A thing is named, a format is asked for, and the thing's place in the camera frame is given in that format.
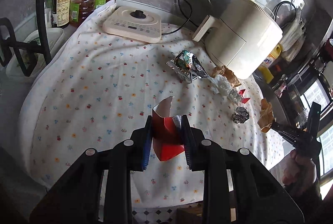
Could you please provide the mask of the person's right hand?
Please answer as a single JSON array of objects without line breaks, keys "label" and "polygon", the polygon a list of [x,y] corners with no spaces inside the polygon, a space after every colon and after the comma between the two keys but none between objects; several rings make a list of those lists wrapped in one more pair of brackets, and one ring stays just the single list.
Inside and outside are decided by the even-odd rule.
[{"label": "person's right hand", "polygon": [[298,197],[309,190],[317,180],[317,169],[311,158],[297,153],[294,149],[287,155],[282,183],[287,192]]}]

